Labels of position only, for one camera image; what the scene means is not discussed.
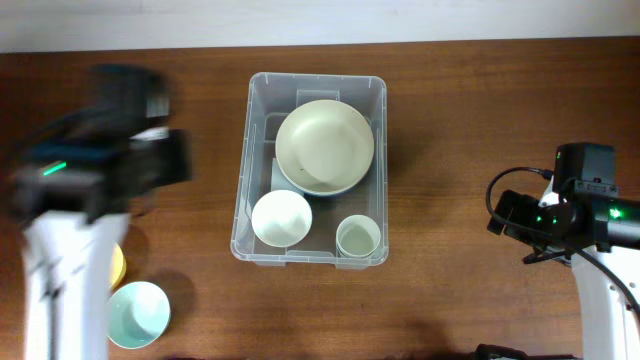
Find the small yellow bowl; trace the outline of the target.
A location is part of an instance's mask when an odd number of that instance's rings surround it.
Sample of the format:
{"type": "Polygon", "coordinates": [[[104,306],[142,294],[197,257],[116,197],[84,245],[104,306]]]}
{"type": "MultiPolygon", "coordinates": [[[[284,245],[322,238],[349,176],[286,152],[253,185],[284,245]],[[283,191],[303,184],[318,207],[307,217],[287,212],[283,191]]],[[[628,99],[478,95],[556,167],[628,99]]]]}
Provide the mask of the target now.
{"type": "Polygon", "coordinates": [[[124,257],[123,251],[119,245],[114,248],[114,253],[111,260],[110,271],[110,288],[114,290],[123,280],[127,270],[127,263],[124,257]]]}

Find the small white bowl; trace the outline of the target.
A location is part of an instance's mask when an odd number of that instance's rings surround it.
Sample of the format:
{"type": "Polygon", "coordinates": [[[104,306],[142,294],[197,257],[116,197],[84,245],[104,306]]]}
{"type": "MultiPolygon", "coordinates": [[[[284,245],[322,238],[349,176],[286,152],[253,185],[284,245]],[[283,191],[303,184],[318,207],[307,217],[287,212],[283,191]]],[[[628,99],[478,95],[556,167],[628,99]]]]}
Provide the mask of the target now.
{"type": "Polygon", "coordinates": [[[262,196],[254,206],[251,225],[266,245],[286,248],[296,245],[309,233],[312,210],[305,198],[290,190],[276,190],[262,196]]]}

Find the small mint green bowl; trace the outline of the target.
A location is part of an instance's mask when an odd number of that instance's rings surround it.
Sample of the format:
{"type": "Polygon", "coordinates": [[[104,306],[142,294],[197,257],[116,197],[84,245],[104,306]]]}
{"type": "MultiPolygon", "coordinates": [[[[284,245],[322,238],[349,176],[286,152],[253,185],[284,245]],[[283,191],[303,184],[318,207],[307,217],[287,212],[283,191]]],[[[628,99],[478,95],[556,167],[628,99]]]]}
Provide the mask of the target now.
{"type": "Polygon", "coordinates": [[[171,320],[166,293],[156,284],[137,281],[117,290],[108,301],[109,340],[123,349],[141,349],[156,341],[171,320]]]}

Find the cream white bowl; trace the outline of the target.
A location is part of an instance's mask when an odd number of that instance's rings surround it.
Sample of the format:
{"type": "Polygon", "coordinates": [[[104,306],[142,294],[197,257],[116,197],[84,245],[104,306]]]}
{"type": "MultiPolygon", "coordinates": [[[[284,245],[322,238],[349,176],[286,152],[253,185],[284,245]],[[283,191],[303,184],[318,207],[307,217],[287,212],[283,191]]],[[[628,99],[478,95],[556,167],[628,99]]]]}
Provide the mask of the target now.
{"type": "Polygon", "coordinates": [[[281,124],[275,156],[281,172],[302,186],[331,189],[366,175],[374,157],[371,125],[354,107],[315,100],[292,111],[281,124]]]}

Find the cream white cup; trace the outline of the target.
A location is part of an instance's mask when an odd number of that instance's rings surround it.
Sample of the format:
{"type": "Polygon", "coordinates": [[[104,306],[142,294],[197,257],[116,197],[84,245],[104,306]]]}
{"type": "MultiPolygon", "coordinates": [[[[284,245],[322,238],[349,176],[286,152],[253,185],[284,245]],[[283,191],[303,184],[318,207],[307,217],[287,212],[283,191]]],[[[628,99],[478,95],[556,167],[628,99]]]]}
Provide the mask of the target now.
{"type": "Polygon", "coordinates": [[[336,245],[340,253],[350,258],[365,258],[374,253],[381,242],[378,224],[365,215],[345,218],[336,230],[336,245]]]}

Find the blue plate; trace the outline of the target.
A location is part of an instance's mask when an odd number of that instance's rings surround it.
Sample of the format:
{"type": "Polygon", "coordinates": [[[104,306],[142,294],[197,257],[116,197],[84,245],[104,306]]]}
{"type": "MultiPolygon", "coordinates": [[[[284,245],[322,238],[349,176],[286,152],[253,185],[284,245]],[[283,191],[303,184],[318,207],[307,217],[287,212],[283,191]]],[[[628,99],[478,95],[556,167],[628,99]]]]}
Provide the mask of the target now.
{"type": "Polygon", "coordinates": [[[300,190],[303,193],[310,194],[310,195],[313,195],[313,196],[331,197],[331,196],[337,196],[339,194],[343,194],[343,193],[346,193],[346,192],[350,191],[351,189],[353,189],[356,186],[358,186],[363,180],[365,180],[367,178],[367,176],[363,175],[362,177],[360,177],[355,182],[352,182],[352,183],[350,183],[350,184],[348,184],[346,186],[341,186],[341,187],[338,187],[338,188],[335,188],[335,189],[331,189],[325,184],[320,184],[320,189],[317,189],[317,188],[315,188],[313,186],[302,186],[302,185],[299,185],[298,183],[296,183],[295,181],[293,181],[286,174],[284,174],[284,178],[292,186],[294,186],[297,190],[300,190]]]}

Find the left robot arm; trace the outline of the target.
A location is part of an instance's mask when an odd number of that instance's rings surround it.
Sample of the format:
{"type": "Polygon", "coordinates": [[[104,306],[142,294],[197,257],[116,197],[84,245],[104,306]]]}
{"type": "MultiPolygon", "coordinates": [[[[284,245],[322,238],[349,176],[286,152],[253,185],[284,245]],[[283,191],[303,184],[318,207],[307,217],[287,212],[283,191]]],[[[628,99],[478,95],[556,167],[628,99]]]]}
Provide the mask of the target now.
{"type": "Polygon", "coordinates": [[[4,207],[24,237],[28,359],[107,357],[109,272],[130,203],[192,177],[166,77],[124,64],[93,76],[89,105],[32,131],[2,164],[4,207]]]}

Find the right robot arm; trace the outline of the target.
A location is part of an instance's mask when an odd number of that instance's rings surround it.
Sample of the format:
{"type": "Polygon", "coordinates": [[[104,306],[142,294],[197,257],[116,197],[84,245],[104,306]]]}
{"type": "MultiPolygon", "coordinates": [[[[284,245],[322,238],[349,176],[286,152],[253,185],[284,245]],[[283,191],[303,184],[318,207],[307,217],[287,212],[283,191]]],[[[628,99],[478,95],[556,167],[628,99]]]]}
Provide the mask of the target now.
{"type": "Polygon", "coordinates": [[[506,190],[488,203],[490,232],[531,247],[524,263],[570,267],[578,288],[586,359],[639,356],[639,204],[622,199],[615,150],[580,142],[559,146],[541,198],[506,190]]]}

